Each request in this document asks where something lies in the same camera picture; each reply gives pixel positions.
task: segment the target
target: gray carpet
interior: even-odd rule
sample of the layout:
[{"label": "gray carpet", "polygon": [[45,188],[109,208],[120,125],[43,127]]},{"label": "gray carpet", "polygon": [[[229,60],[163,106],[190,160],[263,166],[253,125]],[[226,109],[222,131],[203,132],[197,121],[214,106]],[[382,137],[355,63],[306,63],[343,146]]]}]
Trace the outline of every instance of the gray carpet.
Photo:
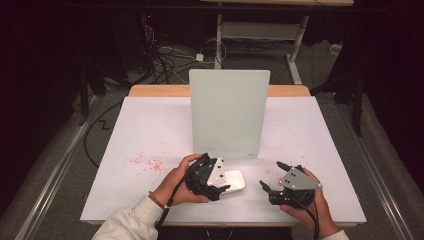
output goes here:
[{"label": "gray carpet", "polygon": [[[289,43],[283,43],[276,49],[260,49],[259,52],[251,53],[241,60],[235,59],[244,56],[243,52],[233,51],[224,60],[224,66],[239,69],[269,69],[271,83],[291,84],[290,74],[283,58],[290,52],[290,46]],[[326,42],[312,47],[302,46],[297,66],[302,81],[308,88],[325,82],[334,64],[336,57],[328,53],[329,46],[330,44]],[[192,56],[196,53],[184,46],[179,46],[179,49]],[[136,78],[137,75],[133,72],[132,78]],[[145,83],[153,81],[154,79],[150,78]],[[179,73],[178,77],[173,75],[170,78],[170,82],[174,84],[184,84],[184,81],[188,81],[187,71]],[[128,93],[128,90],[114,84],[107,86],[107,94],[102,98],[96,98],[98,107],[93,107],[91,121],[109,107],[122,101]],[[419,239],[419,236],[424,235],[423,194],[391,146],[366,96],[361,125],[362,138],[357,138],[352,133],[348,116],[351,106],[334,104],[330,93],[319,94],[317,99],[367,217],[367,223],[363,225],[344,228],[350,239]],[[119,106],[111,109],[101,118],[106,120],[103,130],[102,123],[97,122],[87,135],[87,149],[96,163],[101,161],[118,113]],[[29,173],[14,202],[0,221],[0,240],[15,239],[17,236],[56,164],[78,131],[79,117],[80,113],[76,111],[46,147]],[[366,147],[365,150],[361,148],[361,144]],[[369,170],[370,160],[378,169],[378,178],[383,179],[383,186],[373,175],[375,172]],[[61,181],[60,188],[55,193],[46,214],[42,216],[43,221],[33,232],[34,239],[90,239],[98,229],[98,226],[79,221],[85,198],[97,171],[87,157],[82,140],[70,161],[71,164]],[[380,193],[382,188],[388,193],[382,195]],[[396,214],[395,217],[390,217],[387,206],[395,207],[402,218],[399,219]],[[301,226],[294,227],[292,234],[294,239],[310,239],[310,234]]]}]

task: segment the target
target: person's right hand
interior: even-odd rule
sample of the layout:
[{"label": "person's right hand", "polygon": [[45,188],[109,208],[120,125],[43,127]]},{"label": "person's right hand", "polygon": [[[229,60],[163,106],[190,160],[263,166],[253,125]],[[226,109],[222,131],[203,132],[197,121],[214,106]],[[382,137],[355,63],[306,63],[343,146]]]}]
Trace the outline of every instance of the person's right hand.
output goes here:
[{"label": "person's right hand", "polygon": [[[307,170],[306,168],[304,168],[303,170],[304,170],[306,175],[308,175],[312,179],[319,182],[317,177],[315,177],[315,175],[312,174],[309,170]],[[318,210],[318,219],[319,219],[319,228],[320,228],[319,237],[325,238],[325,237],[328,237],[328,236],[330,236],[334,233],[339,232],[340,229],[334,224],[333,219],[331,218],[330,209],[328,207],[327,200],[325,200],[325,198],[324,198],[324,194],[323,194],[321,188],[315,189],[315,200],[314,201],[315,201],[315,204],[316,204],[316,208]],[[282,211],[286,212],[287,214],[289,214],[290,216],[300,220],[306,226],[306,228],[308,228],[309,230],[314,232],[314,230],[315,230],[314,229],[315,228],[314,221],[312,220],[311,216],[309,216],[309,214],[305,210],[296,209],[296,208],[293,208],[292,206],[289,206],[289,205],[281,205],[280,209]],[[314,203],[311,203],[308,206],[308,209],[314,215],[317,212],[317,211],[315,211]]]}]

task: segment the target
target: person's left hand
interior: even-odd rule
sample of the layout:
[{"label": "person's left hand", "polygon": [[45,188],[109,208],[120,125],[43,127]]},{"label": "person's left hand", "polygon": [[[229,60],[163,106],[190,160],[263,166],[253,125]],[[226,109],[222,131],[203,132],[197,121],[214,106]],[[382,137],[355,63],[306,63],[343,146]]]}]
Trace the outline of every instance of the person's left hand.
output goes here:
[{"label": "person's left hand", "polygon": [[[177,168],[172,169],[171,172],[169,172],[168,175],[163,179],[159,187],[156,188],[156,190],[153,192],[153,195],[163,206],[168,203],[172,191],[174,191],[175,186],[186,173],[190,162],[201,157],[202,154],[193,154],[184,157],[180,165]],[[196,195],[190,192],[187,188],[187,185],[182,183],[174,196],[174,202],[172,205],[175,206],[185,202],[206,203],[209,202],[209,199],[203,195]]]}]

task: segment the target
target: floor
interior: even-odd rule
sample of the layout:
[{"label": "floor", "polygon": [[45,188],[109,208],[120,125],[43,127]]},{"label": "floor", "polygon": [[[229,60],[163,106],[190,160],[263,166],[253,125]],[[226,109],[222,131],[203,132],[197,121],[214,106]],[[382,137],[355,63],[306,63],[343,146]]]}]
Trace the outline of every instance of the floor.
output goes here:
[{"label": "floor", "polygon": [[[292,84],[284,60],[291,46],[290,42],[228,42],[223,65],[228,69],[269,69],[271,84]],[[330,46],[324,41],[300,49],[296,65],[309,89],[326,81],[337,59],[329,53]],[[206,55],[205,63],[188,64],[198,51],[184,45],[166,45],[160,51],[178,55],[168,54],[172,61],[162,55],[169,78],[161,74],[164,68],[155,63],[158,79],[152,76],[142,84],[187,84],[189,68],[213,68],[208,63],[213,61],[211,54]],[[135,70],[129,76],[132,80],[141,74]],[[128,94],[128,89],[111,79],[105,79],[105,86],[105,96],[92,96],[90,115],[82,126],[78,125],[81,113],[78,99],[75,100],[75,114],[45,148],[0,220],[0,240],[91,239],[97,231],[98,226],[83,223],[79,217],[97,172],[94,164],[101,162],[119,114],[115,105]],[[367,217],[363,225],[344,228],[347,234],[351,239],[419,239],[424,234],[423,194],[391,146],[367,97],[364,96],[361,138],[351,128],[352,106],[337,105],[332,97],[332,93],[316,96]],[[103,127],[98,124],[99,117],[104,120]],[[310,238],[301,226],[292,229],[292,236]]]}]

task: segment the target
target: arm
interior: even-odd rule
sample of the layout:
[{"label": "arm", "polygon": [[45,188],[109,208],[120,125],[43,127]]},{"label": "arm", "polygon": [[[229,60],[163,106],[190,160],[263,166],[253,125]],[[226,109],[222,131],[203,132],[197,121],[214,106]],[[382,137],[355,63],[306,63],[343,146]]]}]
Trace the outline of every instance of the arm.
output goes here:
[{"label": "arm", "polygon": [[[157,239],[158,231],[154,224],[162,215],[163,207],[168,202],[175,186],[184,176],[190,162],[199,159],[201,154],[185,157],[177,168],[171,170],[159,187],[144,197],[132,209],[123,208],[113,213],[100,227],[93,239]],[[205,196],[195,195],[183,183],[174,196],[172,205],[185,202],[204,203],[209,199]]]},{"label": "arm", "polygon": [[[304,169],[306,175],[310,176],[312,179],[319,181],[315,175],[313,175],[307,169]],[[316,210],[318,211],[319,219],[319,238],[322,240],[348,240],[344,231],[336,226],[333,219],[331,218],[330,208],[328,207],[327,200],[324,198],[322,189],[315,189],[315,205]],[[315,205],[312,203],[308,206],[309,210],[315,215],[317,212],[315,210]],[[290,216],[299,219],[305,226],[311,231],[314,231],[314,222],[311,217],[302,209],[296,209],[289,205],[281,205],[280,209]]]}]

